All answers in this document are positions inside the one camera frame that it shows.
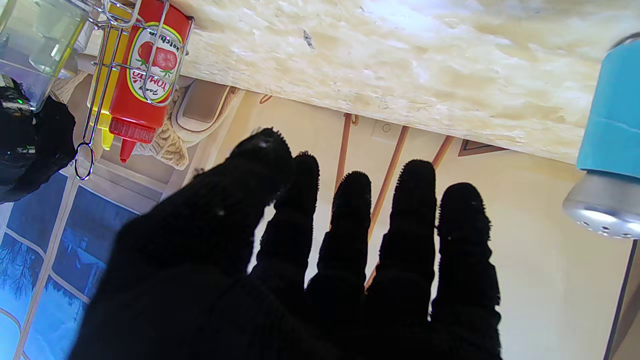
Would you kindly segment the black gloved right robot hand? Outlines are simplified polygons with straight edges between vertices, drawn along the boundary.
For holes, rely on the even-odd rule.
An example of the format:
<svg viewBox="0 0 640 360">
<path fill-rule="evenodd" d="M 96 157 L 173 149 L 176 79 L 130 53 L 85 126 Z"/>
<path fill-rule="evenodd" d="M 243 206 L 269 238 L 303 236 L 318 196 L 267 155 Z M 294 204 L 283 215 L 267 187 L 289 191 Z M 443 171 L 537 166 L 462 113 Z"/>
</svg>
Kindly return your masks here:
<svg viewBox="0 0 640 360">
<path fill-rule="evenodd" d="M 0 203 L 5 204 L 38 191 L 73 161 L 76 121 L 52 96 L 33 111 L 23 85 L 6 75 L 0 100 Z"/>
</svg>

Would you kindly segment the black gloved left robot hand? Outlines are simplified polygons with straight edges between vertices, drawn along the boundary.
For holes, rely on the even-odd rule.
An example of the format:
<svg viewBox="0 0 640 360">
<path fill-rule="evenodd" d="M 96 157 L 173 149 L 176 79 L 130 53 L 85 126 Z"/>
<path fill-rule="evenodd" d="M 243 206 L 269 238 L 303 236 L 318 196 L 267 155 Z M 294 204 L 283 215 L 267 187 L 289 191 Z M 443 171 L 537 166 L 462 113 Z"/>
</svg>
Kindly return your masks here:
<svg viewBox="0 0 640 360">
<path fill-rule="evenodd" d="M 70 360 L 500 360 L 482 196 L 398 176 L 365 285 L 371 182 L 348 173 L 306 283 L 319 164 L 262 129 L 115 237 Z"/>
</svg>

